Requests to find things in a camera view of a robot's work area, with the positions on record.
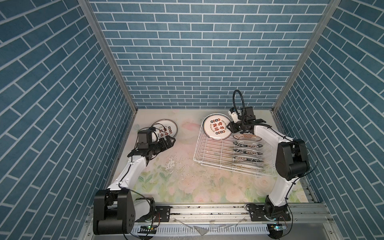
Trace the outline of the white wire dish rack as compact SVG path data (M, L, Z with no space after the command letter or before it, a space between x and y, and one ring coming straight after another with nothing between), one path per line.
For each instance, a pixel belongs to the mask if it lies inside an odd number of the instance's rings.
M209 138L204 132L203 128L200 129L198 141L194 153L194 161L202 166L212 167L221 170L227 170L231 172L242 173L246 175L252 175L256 177L262 176L276 176L276 168L272 147L265 140L261 140L258 143L263 144L262 148L253 149L263 153L261 156L253 156L247 154L237 154L234 152L236 147L234 145L235 140L233 136L225 140L213 140ZM264 160L263 163L253 163L248 161L234 161L234 156L252 156L255 158L259 158ZM264 168L263 171L260 170L251 170L245 168L237 168L233 166L233 163L252 163L262 166Z

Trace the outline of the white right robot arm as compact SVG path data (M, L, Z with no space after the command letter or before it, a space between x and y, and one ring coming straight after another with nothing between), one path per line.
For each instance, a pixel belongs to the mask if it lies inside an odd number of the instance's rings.
M310 169L305 142L289 138L267 125L264 120L241 121L232 116L232 133L249 132L265 140L272 148L272 157L278 176L273 190L267 195L264 215L273 221L288 212L288 198L299 178Z

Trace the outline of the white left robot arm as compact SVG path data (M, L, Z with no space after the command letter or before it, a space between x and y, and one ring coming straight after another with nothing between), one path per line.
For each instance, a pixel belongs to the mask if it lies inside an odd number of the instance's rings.
M149 161L172 148L176 139L170 136L155 143L139 138L137 147L128 154L128 163L123 172L106 189L97 191L94 197L93 232L95 235L131 233L138 220L153 220L156 214L155 201L144 197L134 200L132 193L139 176Z

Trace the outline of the small plate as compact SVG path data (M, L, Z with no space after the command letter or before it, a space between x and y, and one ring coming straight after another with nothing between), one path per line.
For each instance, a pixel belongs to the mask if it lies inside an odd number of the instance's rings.
M234 152L237 154L247 154L247 155L253 155L253 156L263 155L263 153L260 151L253 150L253 149L245 149L245 148L235 148Z
M236 147L252 148L252 149L258 149L264 146L261 143L252 142L252 141L234 141L233 143Z
M248 161L253 163L263 163L264 160L252 156L234 156L234 161Z
M251 169L251 170L260 170L260 171L264 170L262 166L259 166L257 164L252 164L252 163L233 163L233 166L237 168L245 168L245 169Z
M254 134L250 134L250 133L236 133L233 135L233 137L235 140L239 140L239 141L259 142L262 140L261 137L256 136Z

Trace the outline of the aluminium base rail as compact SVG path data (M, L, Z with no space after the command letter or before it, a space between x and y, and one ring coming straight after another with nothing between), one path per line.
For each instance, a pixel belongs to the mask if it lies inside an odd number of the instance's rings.
M279 216L281 223L327 223L332 216L323 203L289 203L290 209ZM272 224L265 217L262 204L248 207L245 203L156 203L164 224Z

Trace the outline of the aluminium right corner post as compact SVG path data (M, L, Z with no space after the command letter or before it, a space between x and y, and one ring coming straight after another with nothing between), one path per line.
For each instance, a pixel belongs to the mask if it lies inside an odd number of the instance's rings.
M328 22L330 21L331 17L335 13L337 7L339 6L341 0L331 0L329 1L328 5L326 6L318 24L314 28L314 31L308 40L302 54L298 58L298 61L296 65L293 67L293 70L288 77L284 87L282 88L282 91L280 95L278 96L276 102L274 103L272 107L272 112L276 114L278 112L278 109L281 107L285 97L288 95L289 90L295 83L300 71L302 70L304 64L306 63L307 59L309 58L310 54L312 53L312 50L314 49L316 43L320 39L320 36L322 35L323 31L325 30L326 26L328 25Z

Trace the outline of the aluminium corner post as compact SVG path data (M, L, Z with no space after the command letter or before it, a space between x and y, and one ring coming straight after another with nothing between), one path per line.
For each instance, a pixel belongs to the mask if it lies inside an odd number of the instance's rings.
M105 54L105 57L107 59L107 62L108 64L110 65L111 67L111 70L113 71L115 77L116 77L116 80L119 84L119 86L121 87L123 93L124 93L124 96L129 104L129 106L131 107L134 115L137 113L137 107L129 93L129 90L127 88L127 85L124 81L124 78L121 74L121 71L117 65L117 62L113 56L113 53L108 45L108 42L103 34L103 31L97 21L97 18L96 18L96 15L91 7L91 4L89 1L86 1L86 0L78 0L79 2L79 5L103 51L103 53Z
M328 5L326 6L318 24L314 28L314 31L308 40L302 54L298 58L298 61L296 65L293 67L293 70L288 77L284 87L282 88L282 91L280 95L278 96L276 102L274 103L272 107L272 112L276 114L278 112L278 109L281 107L285 97L288 95L289 90L295 83L300 71L302 70L304 64L306 63L307 59L309 58L310 54L312 53L312 50L314 49L316 43L320 39L320 36L322 35L323 31L325 30L326 26L328 25L328 22L330 21L331 17L335 13L337 7L339 6L341 0L331 0L329 1Z

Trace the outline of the aluminium left corner post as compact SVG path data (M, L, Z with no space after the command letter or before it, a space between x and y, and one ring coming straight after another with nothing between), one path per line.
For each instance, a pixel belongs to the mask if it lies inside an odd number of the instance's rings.
M105 54L105 57L107 59L107 62L108 64L110 65L111 67L111 70L113 71L115 77L116 77L116 80L119 84L119 86L121 87L123 93L124 93L124 96L129 104L129 106L131 107L134 115L137 113L137 107L129 93L129 90L127 88L127 85L124 81L124 78L121 74L121 71L117 65L117 62L113 56L113 53L108 45L108 42L103 34L103 31L97 21L97 18L96 18L96 15L91 7L91 4L89 1L86 1L86 0L78 0L79 2L79 5L103 51L103 53Z

